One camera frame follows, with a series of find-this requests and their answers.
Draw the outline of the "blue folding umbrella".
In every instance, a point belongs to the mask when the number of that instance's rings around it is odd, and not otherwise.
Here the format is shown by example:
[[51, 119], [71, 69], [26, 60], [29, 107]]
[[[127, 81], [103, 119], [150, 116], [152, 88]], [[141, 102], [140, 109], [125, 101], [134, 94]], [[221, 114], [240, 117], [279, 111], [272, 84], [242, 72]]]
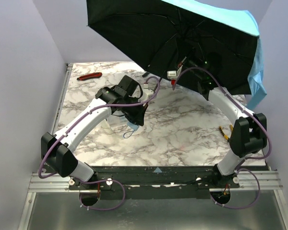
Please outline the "blue folding umbrella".
[[195, 0], [89, 0], [86, 8], [88, 26], [151, 74], [182, 68], [179, 85], [218, 82], [250, 95], [250, 110], [267, 95], [259, 26], [247, 10]]

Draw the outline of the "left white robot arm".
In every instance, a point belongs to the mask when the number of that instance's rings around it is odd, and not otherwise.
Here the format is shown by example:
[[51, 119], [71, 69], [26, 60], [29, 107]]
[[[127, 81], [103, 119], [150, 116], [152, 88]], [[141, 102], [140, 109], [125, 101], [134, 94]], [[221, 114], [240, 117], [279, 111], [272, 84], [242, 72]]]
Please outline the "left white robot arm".
[[42, 162], [47, 163], [61, 177], [72, 176], [89, 181], [95, 171], [88, 164], [76, 159], [73, 152], [80, 142], [103, 120], [116, 111], [133, 125], [144, 125], [147, 105], [133, 97], [140, 84], [125, 75], [121, 81], [109, 88], [98, 90], [89, 106], [65, 128], [56, 134], [45, 133], [41, 138]]

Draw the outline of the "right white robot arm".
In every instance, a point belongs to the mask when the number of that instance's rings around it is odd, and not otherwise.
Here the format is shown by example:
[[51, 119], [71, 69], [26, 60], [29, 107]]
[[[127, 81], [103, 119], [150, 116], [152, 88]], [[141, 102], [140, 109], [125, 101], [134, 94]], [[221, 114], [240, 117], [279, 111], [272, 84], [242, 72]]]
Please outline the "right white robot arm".
[[212, 88], [208, 85], [203, 88], [199, 85], [198, 91], [220, 109], [233, 125], [229, 138], [230, 149], [215, 166], [219, 177], [230, 176], [246, 158], [266, 147], [266, 117], [247, 109], [225, 87]]

